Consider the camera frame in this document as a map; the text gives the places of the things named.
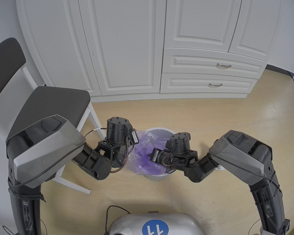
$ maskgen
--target transparent plastic bag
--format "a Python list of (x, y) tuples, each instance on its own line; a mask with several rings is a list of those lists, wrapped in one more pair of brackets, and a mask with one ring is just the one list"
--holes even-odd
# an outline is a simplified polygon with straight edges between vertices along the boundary
[(152, 153), (153, 148), (164, 149), (166, 141), (148, 131), (137, 130), (139, 143), (134, 146), (128, 156), (126, 168), (141, 175), (161, 175), (166, 172), (166, 167), (150, 161), (147, 155)]

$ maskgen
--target robotic arm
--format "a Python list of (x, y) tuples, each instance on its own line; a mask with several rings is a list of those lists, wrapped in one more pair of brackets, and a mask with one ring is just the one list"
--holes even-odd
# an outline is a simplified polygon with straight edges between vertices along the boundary
[[(106, 138), (92, 149), (85, 138), (59, 115), (44, 118), (6, 141), (9, 159), (9, 193), (15, 223), (20, 235), (41, 234), (41, 184), (55, 177), (58, 169), (73, 160), (97, 180), (120, 170), (128, 147), (138, 144), (136, 130), (127, 119), (107, 120)], [(190, 149), (189, 133), (173, 135), (166, 149), (154, 149), (151, 161), (168, 169), (181, 170), (193, 182), (200, 182), (222, 165), (249, 184), (262, 221), (261, 234), (285, 234), (282, 194), (272, 164), (272, 149), (258, 140), (229, 131), (217, 140), (208, 154), (198, 160)]]
[(190, 139), (186, 132), (173, 135), (166, 149), (153, 149), (150, 160), (170, 170), (183, 171), (195, 183), (222, 165), (249, 185), (262, 222), (261, 235), (286, 234), (290, 220), (285, 219), (271, 147), (242, 132), (230, 130), (198, 160), (197, 152), (190, 149)]

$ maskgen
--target wall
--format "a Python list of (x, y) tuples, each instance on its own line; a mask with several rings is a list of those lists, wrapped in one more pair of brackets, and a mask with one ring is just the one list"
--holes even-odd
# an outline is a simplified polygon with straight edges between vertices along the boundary
[(285, 0), (283, 19), (268, 64), (294, 73), (294, 1)]
[[(24, 40), (17, 16), (16, 1), (0, 0), (0, 42), (10, 37), (16, 38), (20, 43), (26, 57), (26, 66), (37, 85), (44, 85)], [(0, 94), (0, 235), (6, 234), (2, 225), (6, 225), (16, 233), (7, 186), (8, 160), (6, 158), (5, 139), (16, 116), (32, 91), (23, 74), (18, 71)]]

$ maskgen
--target floor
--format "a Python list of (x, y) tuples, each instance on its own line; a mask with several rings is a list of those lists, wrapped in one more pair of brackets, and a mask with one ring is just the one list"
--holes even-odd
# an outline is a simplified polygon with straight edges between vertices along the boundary
[[(293, 101), (291, 77), (265, 70), (246, 99), (140, 100), (94, 103), (93, 106), (102, 125), (108, 118), (120, 116), (129, 119), (137, 130), (165, 127), (175, 132), (189, 132), (191, 149), (197, 150), (200, 158), (230, 129), (270, 145), (283, 191), (285, 215), (294, 221)], [(92, 128), (87, 121), (82, 133)], [(96, 133), (87, 136), (87, 142), (93, 147), (98, 141)], [(248, 185), (226, 170), (215, 171), (198, 184), (190, 182), (182, 172), (154, 182), (127, 169), (96, 181), (70, 162), (63, 177), (91, 189), (92, 193), (87, 195), (53, 181), (45, 182), (42, 193), (47, 202), (41, 202), (41, 218), (48, 234), (104, 234), (109, 205), (124, 207), (131, 213), (188, 213), (200, 222), (208, 235), (247, 234), (259, 219)], [(112, 208), (109, 225), (124, 214)], [(258, 233), (259, 228), (260, 222), (257, 222), (250, 234)]]

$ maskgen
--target chair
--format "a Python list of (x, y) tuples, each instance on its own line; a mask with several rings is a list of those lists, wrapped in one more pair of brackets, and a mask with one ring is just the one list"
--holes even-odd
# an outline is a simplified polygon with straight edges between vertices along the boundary
[[(7, 139), (38, 120), (55, 114), (59, 114), (68, 119), (78, 131), (81, 131), (88, 116), (95, 128), (102, 127), (90, 102), (90, 95), (87, 91), (37, 86), (27, 70), (25, 63), (26, 58), (24, 57), (20, 44), (15, 38), (8, 38), (0, 43), (0, 92), (19, 69), (24, 73), (24, 76), (33, 88), (32, 94), (16, 117)], [(106, 136), (103, 130), (98, 130), (98, 134), (102, 139)], [(53, 180), (70, 188), (90, 194), (90, 190), (61, 177), (64, 167), (57, 171)]]

